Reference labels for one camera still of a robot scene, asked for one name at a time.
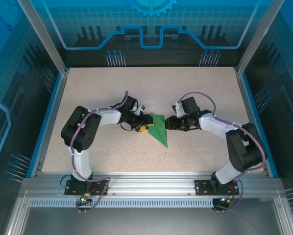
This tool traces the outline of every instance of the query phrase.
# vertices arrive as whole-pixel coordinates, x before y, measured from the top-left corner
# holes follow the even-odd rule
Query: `green paper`
[[[166,148],[167,146],[167,135],[165,129],[165,116],[151,114],[153,117],[154,125],[148,127],[148,133],[156,138]]]

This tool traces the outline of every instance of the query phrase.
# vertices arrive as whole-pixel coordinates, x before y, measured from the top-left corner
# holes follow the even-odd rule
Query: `beige work surface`
[[[106,108],[121,102],[125,91],[143,104],[146,113],[174,115],[171,106],[182,95],[200,91],[216,103],[216,115],[248,122],[233,68],[72,68],[65,86],[42,171],[70,172],[71,158],[61,130],[78,106]],[[213,109],[211,102],[194,95],[198,106]],[[168,148],[147,132],[124,131],[117,125],[98,129],[90,147],[92,171],[194,172],[215,171],[229,161],[226,142],[197,130],[167,131]]]

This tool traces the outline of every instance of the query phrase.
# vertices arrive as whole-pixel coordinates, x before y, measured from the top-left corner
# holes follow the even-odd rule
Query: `metal post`
[[[270,25],[272,24],[274,18],[276,17],[280,7],[282,6],[284,0],[273,0],[270,4],[266,14],[264,15],[258,29],[253,35],[253,38],[248,46],[248,48],[245,50],[244,55],[241,58],[241,61],[239,62],[237,66],[237,72],[238,74],[242,74],[250,62],[252,56],[254,55],[256,49],[258,48],[260,42],[264,38],[265,34],[267,33]]]
[[[44,27],[37,11],[35,10],[34,6],[32,5],[31,1],[29,0],[18,0],[19,5],[23,9],[25,15],[27,16],[28,20],[30,21],[32,27],[34,28],[35,32],[38,34],[42,44],[44,45],[45,49],[47,50],[49,56],[51,57],[52,61],[56,65],[58,71],[62,74],[66,74],[66,66],[60,57],[52,39],[50,38],[46,28]]]

